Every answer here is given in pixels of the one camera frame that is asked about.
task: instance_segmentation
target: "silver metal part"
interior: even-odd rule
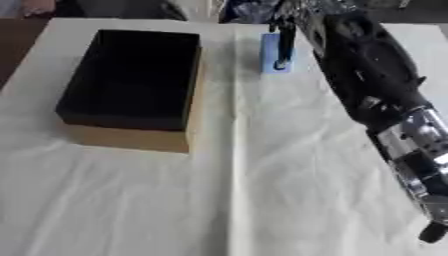
[[[392,159],[421,150],[440,165],[448,164],[448,128],[433,109],[419,109],[378,136]]]
[[[440,182],[448,185],[448,128],[438,113],[434,109],[415,110],[380,133],[378,140],[411,199],[431,220],[448,225],[448,197],[430,194],[431,188],[424,184],[440,176]],[[410,166],[405,159],[416,153],[423,154],[427,163]]]

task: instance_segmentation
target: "white tablecloth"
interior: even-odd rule
[[[54,113],[100,28],[200,33],[201,133],[190,156],[85,147]],[[448,115],[448,44],[391,25]],[[0,97],[2,256],[412,256],[425,217],[330,91],[298,36],[295,72],[260,75],[265,26],[53,20]]]

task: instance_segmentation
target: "open box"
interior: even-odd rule
[[[196,34],[100,30],[56,112],[81,144],[188,152],[200,63]]]

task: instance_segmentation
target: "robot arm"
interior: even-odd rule
[[[420,239],[448,231],[448,127],[419,92],[425,81],[400,44],[350,0],[282,0],[271,22],[280,30],[282,69],[291,60],[295,27],[350,117],[391,166],[431,224]]]

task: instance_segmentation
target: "small blue block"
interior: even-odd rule
[[[291,62],[288,63],[285,69],[276,70],[274,63],[278,60],[278,41],[280,40],[280,34],[269,33],[263,34],[261,37],[261,73],[276,74],[276,73],[289,73],[292,70],[292,64],[296,57],[295,49],[292,52]]]

